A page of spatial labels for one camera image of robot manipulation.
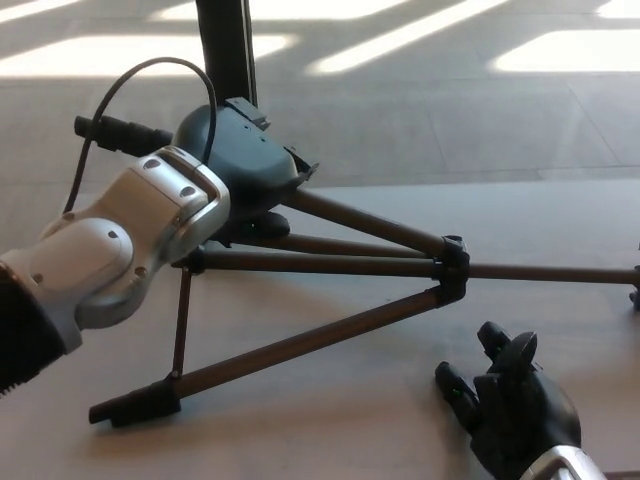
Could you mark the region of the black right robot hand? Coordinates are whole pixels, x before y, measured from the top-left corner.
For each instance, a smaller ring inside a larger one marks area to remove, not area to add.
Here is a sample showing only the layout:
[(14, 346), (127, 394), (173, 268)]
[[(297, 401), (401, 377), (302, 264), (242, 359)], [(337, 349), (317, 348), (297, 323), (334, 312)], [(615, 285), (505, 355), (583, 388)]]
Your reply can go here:
[(516, 479), (551, 448), (580, 447), (575, 406), (535, 360), (537, 334), (510, 337), (486, 322), (477, 337), (491, 361), (486, 372), (469, 381), (443, 361), (435, 369), (435, 384), (480, 464), (498, 479)]

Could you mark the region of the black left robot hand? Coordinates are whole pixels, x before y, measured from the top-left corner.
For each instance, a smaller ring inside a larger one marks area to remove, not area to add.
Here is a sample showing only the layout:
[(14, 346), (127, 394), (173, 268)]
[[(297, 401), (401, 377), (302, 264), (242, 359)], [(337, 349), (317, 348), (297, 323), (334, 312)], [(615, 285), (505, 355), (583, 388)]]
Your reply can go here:
[(230, 106), (217, 111), (210, 155), (202, 156), (209, 133), (209, 107), (189, 113), (171, 144), (199, 159), (227, 187), (230, 214), (209, 239), (225, 246), (242, 239), (277, 239), (290, 234), (288, 220), (273, 209), (315, 173), (290, 149)]

